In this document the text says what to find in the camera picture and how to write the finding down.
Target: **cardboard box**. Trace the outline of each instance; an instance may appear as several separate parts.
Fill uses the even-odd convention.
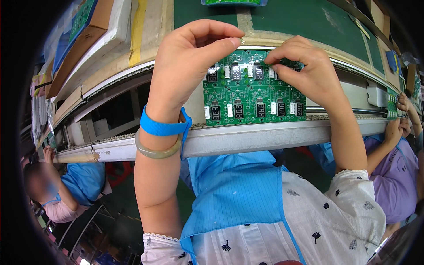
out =
[[[418,77],[420,76],[418,67],[416,64],[410,64],[408,65],[408,76],[406,78],[406,90],[411,93],[411,95],[414,95],[414,88],[415,88],[415,73],[417,72]]]
[[[55,97],[72,69],[85,52],[107,31],[114,0],[98,0],[89,25],[75,40],[63,60],[59,70],[54,74],[51,86],[46,88],[46,98]]]

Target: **yellow tape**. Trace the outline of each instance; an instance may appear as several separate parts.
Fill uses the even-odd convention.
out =
[[[147,0],[138,0],[138,8],[134,15],[134,21],[131,29],[131,55],[129,66],[140,63],[140,48],[143,35],[144,17],[146,13]]]

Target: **metal rail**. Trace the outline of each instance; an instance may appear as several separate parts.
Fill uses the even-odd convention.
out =
[[[205,126],[190,130],[183,156],[253,152],[330,141],[331,128],[328,116],[307,116],[307,119],[309,120],[303,122]],[[384,132],[388,122],[383,117],[373,116],[360,116],[357,121],[363,136]],[[78,159],[81,159],[78,162],[87,162],[89,159],[99,162],[134,161],[136,152],[134,134],[129,134],[59,152],[56,155],[56,162],[76,162]]]

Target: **bracelet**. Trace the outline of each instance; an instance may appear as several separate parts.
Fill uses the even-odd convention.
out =
[[[167,150],[163,150],[163,151],[156,151],[156,150],[152,150],[149,149],[145,146],[143,146],[140,143],[140,139],[139,139],[139,132],[140,132],[141,127],[137,130],[137,132],[135,133],[135,146],[137,146],[137,150],[143,154],[144,156],[147,156],[149,158],[153,158],[153,159],[163,159],[163,158],[167,158],[172,156],[173,154],[175,154],[181,147],[181,143],[182,143],[182,138],[181,135],[178,135],[177,138],[177,142],[171,146],[170,148],[168,148]]]

